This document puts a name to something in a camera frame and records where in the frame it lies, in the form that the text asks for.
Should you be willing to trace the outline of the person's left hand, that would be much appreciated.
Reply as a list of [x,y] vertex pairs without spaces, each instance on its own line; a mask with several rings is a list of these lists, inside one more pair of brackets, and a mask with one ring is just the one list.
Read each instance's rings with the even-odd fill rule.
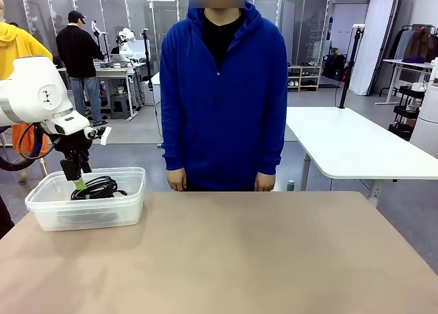
[[256,192],[271,192],[276,183],[276,175],[263,174],[258,172],[255,179]]

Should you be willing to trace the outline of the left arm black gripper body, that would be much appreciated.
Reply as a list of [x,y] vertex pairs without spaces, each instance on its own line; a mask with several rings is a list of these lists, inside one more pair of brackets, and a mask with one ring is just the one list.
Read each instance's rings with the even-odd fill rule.
[[92,140],[86,137],[84,131],[78,131],[71,135],[51,134],[51,141],[54,144],[54,149],[66,157],[72,154],[89,155],[88,151],[92,146]]

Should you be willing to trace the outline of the person's right hand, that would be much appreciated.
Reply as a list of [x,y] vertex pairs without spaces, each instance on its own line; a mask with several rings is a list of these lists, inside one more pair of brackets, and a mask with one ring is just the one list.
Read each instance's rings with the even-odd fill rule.
[[184,192],[186,189],[186,173],[184,168],[167,171],[167,182],[170,188],[176,192]]

